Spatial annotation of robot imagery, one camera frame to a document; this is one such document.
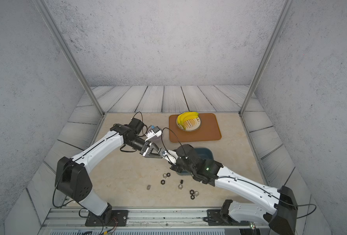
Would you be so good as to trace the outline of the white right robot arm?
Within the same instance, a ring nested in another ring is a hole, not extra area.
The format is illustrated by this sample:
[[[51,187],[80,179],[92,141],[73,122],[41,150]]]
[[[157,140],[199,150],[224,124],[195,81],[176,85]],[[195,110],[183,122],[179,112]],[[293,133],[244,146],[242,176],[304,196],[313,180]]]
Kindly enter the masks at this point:
[[[165,150],[163,157],[173,171],[188,172],[195,181],[231,191],[256,205],[254,209],[243,209],[227,200],[223,205],[227,218],[264,223],[280,235],[295,234],[298,204],[292,189],[277,189],[245,178],[220,162],[200,157],[191,145]]]

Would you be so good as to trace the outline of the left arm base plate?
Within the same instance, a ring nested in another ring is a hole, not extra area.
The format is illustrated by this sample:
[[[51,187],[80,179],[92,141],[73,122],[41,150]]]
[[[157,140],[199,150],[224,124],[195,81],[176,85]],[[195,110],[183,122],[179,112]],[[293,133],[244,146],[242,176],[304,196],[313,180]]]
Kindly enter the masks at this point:
[[[97,216],[89,212],[85,227],[125,227],[128,213],[128,210],[108,210]]]

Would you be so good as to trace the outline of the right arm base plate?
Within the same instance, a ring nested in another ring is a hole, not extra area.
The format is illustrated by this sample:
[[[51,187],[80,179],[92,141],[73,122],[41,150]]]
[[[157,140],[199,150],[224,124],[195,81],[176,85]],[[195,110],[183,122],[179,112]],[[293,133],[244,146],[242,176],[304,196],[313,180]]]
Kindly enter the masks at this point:
[[[227,214],[222,214],[221,210],[207,210],[207,216],[203,221],[208,223],[209,226],[242,226],[246,225],[244,222],[238,222],[232,219]]]

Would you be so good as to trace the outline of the teal plastic storage box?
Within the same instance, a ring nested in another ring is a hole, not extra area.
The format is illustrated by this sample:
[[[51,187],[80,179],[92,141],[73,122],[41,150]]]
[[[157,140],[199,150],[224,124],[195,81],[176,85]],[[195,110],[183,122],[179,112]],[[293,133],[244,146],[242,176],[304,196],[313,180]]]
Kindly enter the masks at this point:
[[[204,159],[204,160],[206,160],[206,159],[213,160],[214,159],[212,151],[208,148],[195,147],[195,151],[201,159]],[[189,172],[186,172],[184,170],[182,172],[177,172],[177,174],[181,175],[181,176],[191,175]]]

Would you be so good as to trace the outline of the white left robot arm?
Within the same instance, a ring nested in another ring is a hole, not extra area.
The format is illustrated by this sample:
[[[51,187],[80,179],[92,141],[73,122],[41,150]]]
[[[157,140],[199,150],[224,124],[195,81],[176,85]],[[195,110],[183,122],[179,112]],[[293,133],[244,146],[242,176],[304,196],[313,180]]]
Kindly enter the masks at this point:
[[[116,123],[103,138],[86,150],[71,158],[61,158],[57,163],[55,190],[70,197],[95,216],[109,215],[112,206],[93,190],[89,173],[107,155],[124,145],[139,151],[143,157],[162,158],[156,144],[150,141],[153,137],[161,137],[162,130],[154,127],[143,139],[139,134],[144,127],[145,124],[137,118],[132,118],[131,122],[125,125]]]

